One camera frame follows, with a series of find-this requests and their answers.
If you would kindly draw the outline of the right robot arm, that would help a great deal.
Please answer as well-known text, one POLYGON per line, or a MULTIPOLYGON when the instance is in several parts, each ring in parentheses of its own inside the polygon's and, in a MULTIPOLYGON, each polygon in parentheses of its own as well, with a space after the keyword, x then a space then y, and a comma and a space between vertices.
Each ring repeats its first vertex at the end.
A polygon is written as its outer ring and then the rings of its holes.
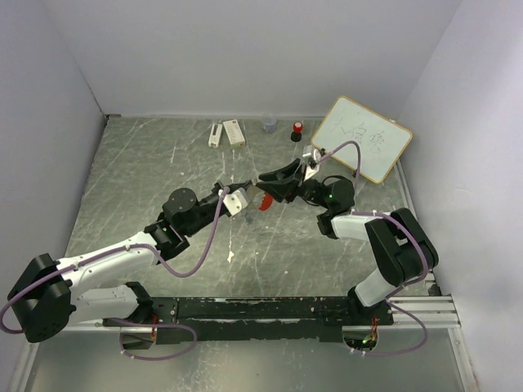
POLYGON ((358 239, 370 244, 376 269, 349 292, 347 317, 355 324, 367 323, 375 306, 402 287, 423 280, 437 266, 436 249, 408 208, 393 212, 355 210, 355 184, 345 176, 332 175, 318 181, 306 176, 308 166, 295 159, 286 167, 261 174, 256 187, 278 203, 301 198, 322 207, 317 225, 331 239, 358 239))

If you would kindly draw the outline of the metal key holder red handle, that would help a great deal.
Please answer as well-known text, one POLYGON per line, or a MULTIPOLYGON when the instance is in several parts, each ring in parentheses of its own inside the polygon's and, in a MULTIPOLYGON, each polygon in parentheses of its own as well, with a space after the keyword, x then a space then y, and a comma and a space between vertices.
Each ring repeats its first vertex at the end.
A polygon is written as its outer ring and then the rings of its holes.
POLYGON ((270 194, 264 190, 261 190, 261 193, 259 193, 255 200, 248 205, 248 210, 258 210, 264 212, 270 208, 273 201, 274 199, 270 194))

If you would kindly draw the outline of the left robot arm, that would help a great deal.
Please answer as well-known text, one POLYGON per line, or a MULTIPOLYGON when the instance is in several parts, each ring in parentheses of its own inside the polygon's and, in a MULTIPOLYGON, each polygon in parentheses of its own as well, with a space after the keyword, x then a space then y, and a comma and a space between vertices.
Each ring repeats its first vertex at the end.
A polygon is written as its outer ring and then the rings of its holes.
POLYGON ((80 256, 54 260, 45 253, 33 258, 7 297, 5 308, 20 324, 16 333, 36 343, 84 321, 148 323, 154 302, 140 283, 100 285, 124 272, 166 265, 189 247, 189 237, 206 226, 215 232, 220 216, 240 213, 258 191, 251 181, 216 183, 202 199, 191 189, 176 189, 157 220, 130 238, 80 256))

